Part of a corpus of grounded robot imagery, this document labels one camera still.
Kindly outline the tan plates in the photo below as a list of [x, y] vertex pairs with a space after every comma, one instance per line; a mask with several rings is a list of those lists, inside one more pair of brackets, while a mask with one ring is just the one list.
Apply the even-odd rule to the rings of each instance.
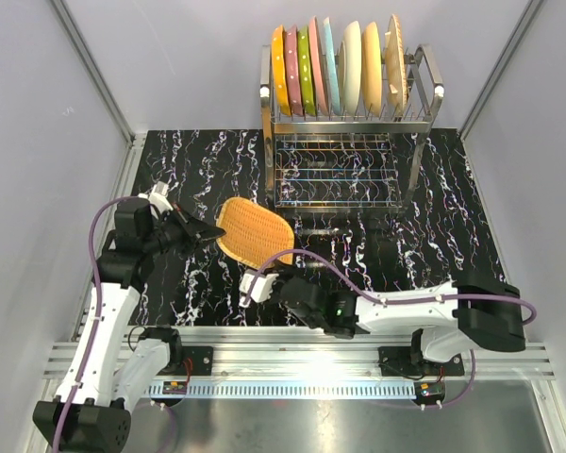
[[219, 248], [231, 259], [252, 269], [284, 250], [294, 249], [295, 236], [288, 222], [261, 205], [242, 197], [228, 198], [216, 226], [225, 231], [217, 239]]

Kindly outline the yellow-green dotted scalloped plate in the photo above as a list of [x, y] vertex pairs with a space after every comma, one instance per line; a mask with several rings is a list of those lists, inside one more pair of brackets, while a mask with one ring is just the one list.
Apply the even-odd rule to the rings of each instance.
[[314, 117], [317, 114], [315, 89], [312, 77], [308, 26], [301, 27], [297, 32], [297, 53], [300, 90], [304, 113]]

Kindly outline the beige blue leaf plate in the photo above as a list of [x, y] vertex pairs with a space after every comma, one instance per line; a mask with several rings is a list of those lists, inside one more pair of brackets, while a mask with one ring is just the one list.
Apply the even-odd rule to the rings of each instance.
[[333, 40], [333, 33], [330, 23], [330, 18], [326, 17], [323, 20], [324, 38], [325, 38], [325, 61], [326, 73], [330, 93], [330, 111], [332, 115], [341, 116], [341, 96], [340, 86], [337, 74], [336, 65], [336, 52]]

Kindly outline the orange dotted scalloped plate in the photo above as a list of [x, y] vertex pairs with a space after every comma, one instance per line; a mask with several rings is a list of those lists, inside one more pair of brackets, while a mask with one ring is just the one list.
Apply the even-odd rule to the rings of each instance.
[[273, 32], [271, 38], [271, 61], [275, 98], [279, 110], [282, 114], [290, 116], [291, 105], [286, 78], [284, 31], [284, 26], [279, 25]]

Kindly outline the pink dotted scalloped plate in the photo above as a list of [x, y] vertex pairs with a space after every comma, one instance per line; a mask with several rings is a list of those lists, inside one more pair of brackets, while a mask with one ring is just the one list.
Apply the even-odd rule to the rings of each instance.
[[292, 25], [285, 31], [284, 56], [291, 114], [293, 116], [303, 117], [304, 109], [298, 70], [297, 31], [296, 25]]

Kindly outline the beige pink leaf plate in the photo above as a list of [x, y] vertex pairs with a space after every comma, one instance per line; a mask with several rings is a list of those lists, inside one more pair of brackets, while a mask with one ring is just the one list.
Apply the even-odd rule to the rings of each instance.
[[311, 17], [308, 22], [308, 39], [312, 76], [318, 111], [327, 116], [329, 114], [328, 95], [325, 84], [325, 70], [322, 62], [322, 48], [317, 18]]

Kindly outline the cream white round plate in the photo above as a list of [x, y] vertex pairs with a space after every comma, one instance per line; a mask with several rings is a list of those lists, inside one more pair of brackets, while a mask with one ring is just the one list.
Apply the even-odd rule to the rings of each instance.
[[355, 116], [361, 88], [361, 32], [358, 21], [350, 23], [343, 32], [339, 50], [341, 103], [343, 113]]

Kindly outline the yellow-orange round plate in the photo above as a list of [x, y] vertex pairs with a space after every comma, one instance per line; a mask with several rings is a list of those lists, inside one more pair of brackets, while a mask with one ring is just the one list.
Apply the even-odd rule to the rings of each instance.
[[361, 89], [366, 111], [378, 117], [382, 110], [382, 57], [376, 22], [366, 25], [361, 36]]

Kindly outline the woven square plate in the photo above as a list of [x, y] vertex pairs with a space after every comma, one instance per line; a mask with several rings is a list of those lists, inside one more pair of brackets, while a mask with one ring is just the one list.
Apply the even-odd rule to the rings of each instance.
[[391, 115], [400, 118], [408, 105], [408, 77], [400, 20], [393, 14], [385, 34], [384, 64]]

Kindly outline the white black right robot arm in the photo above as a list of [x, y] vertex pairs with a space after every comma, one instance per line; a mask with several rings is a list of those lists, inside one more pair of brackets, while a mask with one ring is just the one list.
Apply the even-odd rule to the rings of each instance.
[[408, 332], [408, 363], [429, 375], [471, 349], [516, 353], [525, 349], [519, 290], [475, 274], [421, 290], [366, 293], [329, 292], [300, 277], [275, 290], [275, 299], [301, 323], [338, 339], [358, 334]]

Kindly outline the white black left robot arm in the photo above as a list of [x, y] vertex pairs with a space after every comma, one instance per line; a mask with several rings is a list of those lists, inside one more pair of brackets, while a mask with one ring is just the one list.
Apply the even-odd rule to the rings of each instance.
[[187, 256], [225, 235], [161, 195], [110, 201], [114, 227], [101, 250], [88, 239], [92, 265], [89, 317], [65, 378], [32, 420], [55, 452], [120, 452], [131, 413], [160, 373], [190, 372], [179, 333], [148, 327], [124, 366], [117, 360], [132, 311], [139, 305], [155, 259], [178, 249]]

